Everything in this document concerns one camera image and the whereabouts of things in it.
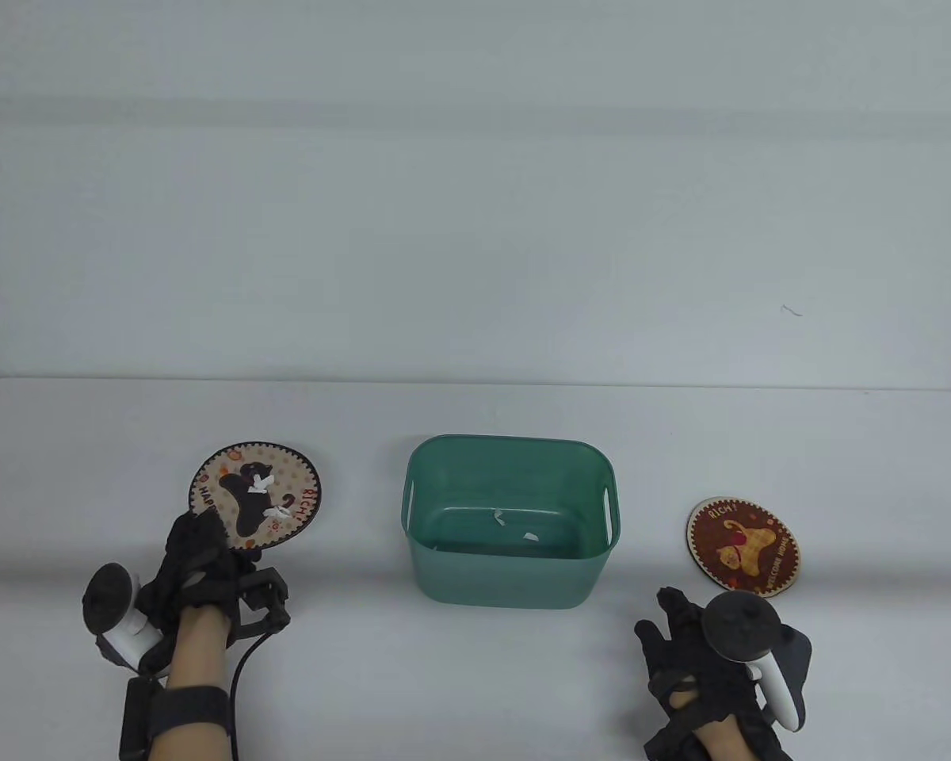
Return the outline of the person's right hand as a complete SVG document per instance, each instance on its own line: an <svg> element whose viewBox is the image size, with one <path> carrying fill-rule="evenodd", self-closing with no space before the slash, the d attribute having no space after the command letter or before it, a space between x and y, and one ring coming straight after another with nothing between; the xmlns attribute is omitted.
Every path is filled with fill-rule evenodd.
<svg viewBox="0 0 951 761"><path fill-rule="evenodd" d="M758 706L757 683L742 663L719 656L701 630L701 607L678 588L657 594L669 635L651 620L635 634L648 689L667 724L644 746L649 760L788 760Z"/></svg>

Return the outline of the person's left hand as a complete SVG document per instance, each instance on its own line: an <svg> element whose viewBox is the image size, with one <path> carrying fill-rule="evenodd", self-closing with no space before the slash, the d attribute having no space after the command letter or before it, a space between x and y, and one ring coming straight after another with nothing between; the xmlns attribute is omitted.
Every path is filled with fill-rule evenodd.
<svg viewBox="0 0 951 761"><path fill-rule="evenodd" d="M215 511L186 512L172 526L160 569L136 595L136 609L164 637L178 633L188 608L214 606L230 624L228 640L276 632L290 622L288 586L259 568L261 549L234 549Z"/></svg>

